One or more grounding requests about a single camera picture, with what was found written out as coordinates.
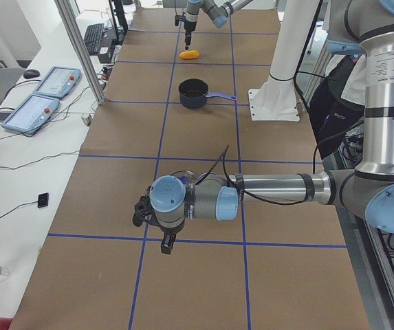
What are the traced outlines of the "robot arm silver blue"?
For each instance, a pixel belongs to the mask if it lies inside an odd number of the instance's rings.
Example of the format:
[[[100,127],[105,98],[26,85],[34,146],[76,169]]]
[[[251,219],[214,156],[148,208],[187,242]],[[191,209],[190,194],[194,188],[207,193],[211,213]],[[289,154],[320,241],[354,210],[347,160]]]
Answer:
[[[314,156],[363,141],[352,169],[294,175],[196,176],[156,179],[134,208],[133,223],[157,226],[170,254],[188,219],[232,220],[244,201],[293,206],[311,201],[348,210],[394,234],[394,1],[332,1],[327,47],[338,57],[311,99]]]
[[[242,9],[250,2],[251,0],[226,1],[221,6],[218,6],[213,0],[187,1],[184,14],[177,15],[175,17],[176,24],[178,24],[179,21],[184,22],[184,49],[189,50],[192,40],[192,33],[196,29],[200,11],[206,13],[217,28],[221,28],[224,24],[226,24],[228,17],[232,16],[235,12]]]

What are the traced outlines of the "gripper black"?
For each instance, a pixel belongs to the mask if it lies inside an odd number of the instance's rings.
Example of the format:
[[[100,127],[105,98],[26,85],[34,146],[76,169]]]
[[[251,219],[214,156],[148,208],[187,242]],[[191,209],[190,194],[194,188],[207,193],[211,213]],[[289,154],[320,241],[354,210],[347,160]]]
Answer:
[[[186,31],[185,35],[185,48],[189,48],[192,40],[192,33],[195,31],[197,26],[196,22],[185,20],[184,29]]]
[[[171,255],[173,251],[173,244],[175,242],[175,236],[178,232],[180,232],[185,225],[184,219],[178,219],[174,222],[165,222],[158,220],[159,227],[164,233],[160,249],[161,253]]]

